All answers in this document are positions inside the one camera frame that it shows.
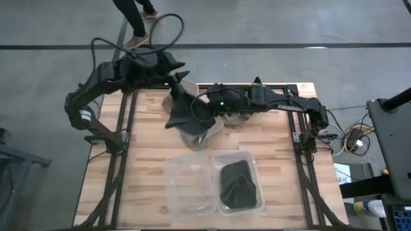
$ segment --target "beige cloth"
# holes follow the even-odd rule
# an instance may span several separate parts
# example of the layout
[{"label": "beige cloth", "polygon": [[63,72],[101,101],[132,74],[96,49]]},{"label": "beige cloth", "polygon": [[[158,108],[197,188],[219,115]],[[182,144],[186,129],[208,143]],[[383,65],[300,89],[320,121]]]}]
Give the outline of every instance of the beige cloth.
[{"label": "beige cloth", "polygon": [[[191,94],[192,96],[197,96],[200,92],[200,88],[198,85],[192,81],[189,80],[181,80],[181,85],[184,87],[184,89],[187,91],[188,94]],[[170,113],[171,109],[173,108],[173,98],[170,94],[168,94],[162,101],[162,107],[163,109]],[[204,135],[200,136],[192,136],[190,134],[186,134],[184,132],[180,132],[181,139],[184,141],[184,143],[192,150],[198,151],[201,150],[204,147],[204,144],[206,143],[206,140],[219,132],[222,128],[224,127],[224,123],[222,118],[217,117],[216,118],[216,123],[208,129],[207,133]]]},{"label": "beige cloth", "polygon": [[251,115],[241,115],[241,114],[233,114],[231,116],[223,115],[221,116],[224,125],[235,126],[241,125],[249,120]]}]

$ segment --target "bottle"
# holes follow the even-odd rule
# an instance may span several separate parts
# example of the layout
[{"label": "bottle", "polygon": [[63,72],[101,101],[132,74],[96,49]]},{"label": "bottle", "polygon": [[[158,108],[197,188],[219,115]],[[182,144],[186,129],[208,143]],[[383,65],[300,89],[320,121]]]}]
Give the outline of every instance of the bottle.
[{"label": "bottle", "polygon": [[359,216],[385,218],[385,210],[381,200],[359,201],[354,204],[354,211]]}]

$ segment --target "metal stand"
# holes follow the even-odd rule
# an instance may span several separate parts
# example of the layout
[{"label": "metal stand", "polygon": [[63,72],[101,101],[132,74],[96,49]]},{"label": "metal stand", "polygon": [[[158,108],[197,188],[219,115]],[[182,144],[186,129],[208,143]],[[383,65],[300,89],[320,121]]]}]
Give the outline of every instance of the metal stand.
[{"label": "metal stand", "polygon": [[0,155],[7,156],[7,158],[2,161],[5,161],[8,164],[8,174],[10,174],[10,178],[13,178],[14,182],[11,185],[12,191],[10,192],[10,197],[6,202],[3,212],[0,214],[0,231],[6,231],[8,230],[8,226],[10,225],[11,219],[13,217],[17,203],[16,198],[24,186],[31,165],[40,164],[42,167],[49,167],[51,160],[39,157],[31,153],[26,153],[25,151],[17,150],[5,144],[0,144]]}]

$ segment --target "person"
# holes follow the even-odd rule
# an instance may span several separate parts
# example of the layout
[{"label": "person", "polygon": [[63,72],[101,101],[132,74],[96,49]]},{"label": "person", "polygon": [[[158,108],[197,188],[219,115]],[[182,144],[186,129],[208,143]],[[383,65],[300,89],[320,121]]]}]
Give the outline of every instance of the person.
[{"label": "person", "polygon": [[133,37],[130,41],[124,44],[124,47],[127,49],[133,49],[140,46],[146,42],[150,36],[144,28],[142,16],[145,19],[155,19],[159,15],[159,12],[154,9],[150,0],[136,1],[143,6],[143,11],[141,13],[137,9],[134,0],[113,0],[116,7],[126,17],[128,23],[130,23],[134,30]]}]

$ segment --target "leg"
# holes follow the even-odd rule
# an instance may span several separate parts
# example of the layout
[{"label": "leg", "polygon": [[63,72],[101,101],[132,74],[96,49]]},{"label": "leg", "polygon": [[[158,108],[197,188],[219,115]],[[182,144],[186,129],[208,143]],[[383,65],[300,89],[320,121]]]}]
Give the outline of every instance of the leg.
[{"label": "leg", "polygon": [[151,14],[155,13],[154,6],[150,2],[150,0],[136,0],[136,2],[138,2],[139,4],[141,4],[143,6],[143,10],[147,14],[151,15]]},{"label": "leg", "polygon": [[123,13],[127,21],[134,30],[134,36],[144,37],[146,30],[144,28],[143,19],[133,0],[113,0],[117,8]]},{"label": "leg", "polygon": [[354,183],[340,185],[343,198],[367,196],[372,194],[394,194],[389,175],[376,176]]}]

